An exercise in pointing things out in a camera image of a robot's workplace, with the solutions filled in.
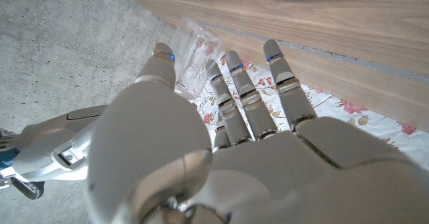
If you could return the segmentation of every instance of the robotic finger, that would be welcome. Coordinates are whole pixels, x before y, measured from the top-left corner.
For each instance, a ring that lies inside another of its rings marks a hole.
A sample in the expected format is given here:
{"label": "robotic finger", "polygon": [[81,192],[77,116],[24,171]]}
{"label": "robotic finger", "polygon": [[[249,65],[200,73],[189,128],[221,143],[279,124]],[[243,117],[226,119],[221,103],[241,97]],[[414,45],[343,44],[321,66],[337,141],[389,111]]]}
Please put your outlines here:
{"label": "robotic finger", "polygon": [[238,54],[230,51],[226,55],[226,60],[255,139],[262,140],[277,133],[277,127],[263,104],[261,95],[241,64]]}
{"label": "robotic finger", "polygon": [[207,73],[219,106],[219,113],[228,133],[229,142],[234,146],[251,140],[243,117],[223,80],[221,70],[214,60],[207,63]]}
{"label": "robotic finger", "polygon": [[214,138],[213,151],[217,151],[222,148],[231,147],[229,143],[228,133],[223,123],[222,116],[220,113],[217,115],[217,128],[216,137]]}
{"label": "robotic finger", "polygon": [[316,113],[275,40],[268,40],[263,46],[263,51],[273,74],[286,119],[290,129],[295,131],[299,123],[314,119]]}

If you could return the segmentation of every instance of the blue part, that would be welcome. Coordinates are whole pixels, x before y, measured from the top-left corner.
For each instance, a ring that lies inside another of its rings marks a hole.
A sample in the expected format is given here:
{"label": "blue part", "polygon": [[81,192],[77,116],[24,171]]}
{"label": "blue part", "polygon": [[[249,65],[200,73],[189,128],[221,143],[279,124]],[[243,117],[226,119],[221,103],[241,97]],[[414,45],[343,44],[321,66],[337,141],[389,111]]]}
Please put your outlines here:
{"label": "blue part", "polygon": [[243,65],[242,64],[240,64],[240,65],[238,65],[236,68],[232,68],[231,69],[231,72],[233,72],[235,69],[237,69],[238,67],[242,67]]}
{"label": "blue part", "polygon": [[279,55],[281,55],[282,53],[281,52],[279,52],[279,54],[276,54],[275,56],[272,56],[272,57],[270,57],[270,58],[268,58],[268,60],[271,60],[272,58],[274,58],[274,57],[276,57],[276,56],[279,56]]}
{"label": "blue part", "polygon": [[19,154],[17,148],[0,152],[0,170],[10,167],[13,164],[13,159]]}

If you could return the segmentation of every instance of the robotic hand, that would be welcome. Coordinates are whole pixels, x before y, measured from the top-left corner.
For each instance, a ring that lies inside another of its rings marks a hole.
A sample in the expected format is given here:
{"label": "robotic hand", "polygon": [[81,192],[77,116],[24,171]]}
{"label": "robotic hand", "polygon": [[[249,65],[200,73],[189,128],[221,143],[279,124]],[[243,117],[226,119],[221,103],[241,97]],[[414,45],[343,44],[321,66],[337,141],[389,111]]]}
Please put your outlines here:
{"label": "robotic hand", "polygon": [[173,52],[157,44],[107,108],[2,138],[0,147],[18,154],[0,178],[35,199],[43,181],[84,178],[89,166],[94,223],[426,223],[425,172],[375,137],[317,117],[276,42],[264,51],[291,131],[278,132],[237,53],[228,52],[252,134],[210,61],[219,106],[212,147],[195,108],[174,94]]}

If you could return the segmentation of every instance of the pink flower pattern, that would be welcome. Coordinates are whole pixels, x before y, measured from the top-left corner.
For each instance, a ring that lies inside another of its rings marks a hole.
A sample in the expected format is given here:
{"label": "pink flower pattern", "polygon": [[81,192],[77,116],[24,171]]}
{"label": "pink flower pattern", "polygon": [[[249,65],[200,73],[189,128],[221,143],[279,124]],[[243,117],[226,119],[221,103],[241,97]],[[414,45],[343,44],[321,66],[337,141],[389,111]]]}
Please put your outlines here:
{"label": "pink flower pattern", "polygon": [[341,99],[341,105],[344,106],[344,111],[346,111],[349,114],[356,113],[362,113],[363,111],[367,111],[366,108],[360,107],[358,105],[354,105],[353,103],[350,103],[346,100]]}
{"label": "pink flower pattern", "polygon": [[246,60],[241,60],[242,65],[244,66],[244,68],[246,70],[249,70],[250,65],[252,64],[252,62],[246,61]]}
{"label": "pink flower pattern", "polygon": [[212,120],[212,115],[210,113],[206,113],[202,119],[205,124],[209,124]]}
{"label": "pink flower pattern", "polygon": [[259,81],[257,82],[257,85],[263,85],[265,86],[265,82],[263,81],[263,79],[259,79]]}
{"label": "pink flower pattern", "polygon": [[195,46],[200,48],[202,46],[202,39],[198,39],[198,41],[195,43]]}
{"label": "pink flower pattern", "polygon": [[404,133],[406,135],[412,135],[416,131],[415,127],[412,127],[410,125],[406,125],[403,123],[401,123],[401,127],[402,127],[402,129],[401,129],[402,133]]}
{"label": "pink flower pattern", "polygon": [[390,141],[390,137],[385,137],[383,139],[381,139],[381,141],[385,144],[387,144]]}
{"label": "pink flower pattern", "polygon": [[316,92],[316,93],[324,93],[324,92],[322,92],[321,90],[319,90],[319,89],[314,89],[314,91]]}
{"label": "pink flower pattern", "polygon": [[213,47],[212,45],[209,45],[206,49],[206,55],[208,56],[209,54],[213,54],[214,51],[215,51],[215,47]]}

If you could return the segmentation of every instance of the wooden surface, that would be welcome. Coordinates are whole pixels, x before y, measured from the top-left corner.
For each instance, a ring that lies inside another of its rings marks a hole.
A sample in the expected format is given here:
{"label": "wooden surface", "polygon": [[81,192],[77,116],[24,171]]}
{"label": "wooden surface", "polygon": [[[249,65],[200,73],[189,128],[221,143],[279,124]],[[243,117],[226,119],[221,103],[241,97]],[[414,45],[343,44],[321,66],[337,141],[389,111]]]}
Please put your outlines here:
{"label": "wooden surface", "polygon": [[[189,16],[429,75],[429,0],[136,1],[172,26]],[[226,50],[267,68],[264,40],[209,28]],[[282,50],[304,84],[429,132],[428,84],[286,46]]]}
{"label": "wooden surface", "polygon": [[429,75],[429,0],[152,0],[168,13]]}

